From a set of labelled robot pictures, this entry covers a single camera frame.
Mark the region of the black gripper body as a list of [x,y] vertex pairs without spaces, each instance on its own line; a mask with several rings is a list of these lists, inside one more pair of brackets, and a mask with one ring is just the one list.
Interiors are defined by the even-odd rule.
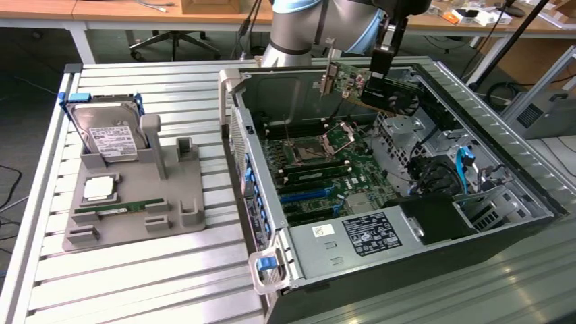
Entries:
[[419,15],[430,6],[430,0],[371,0],[370,2],[389,17]]

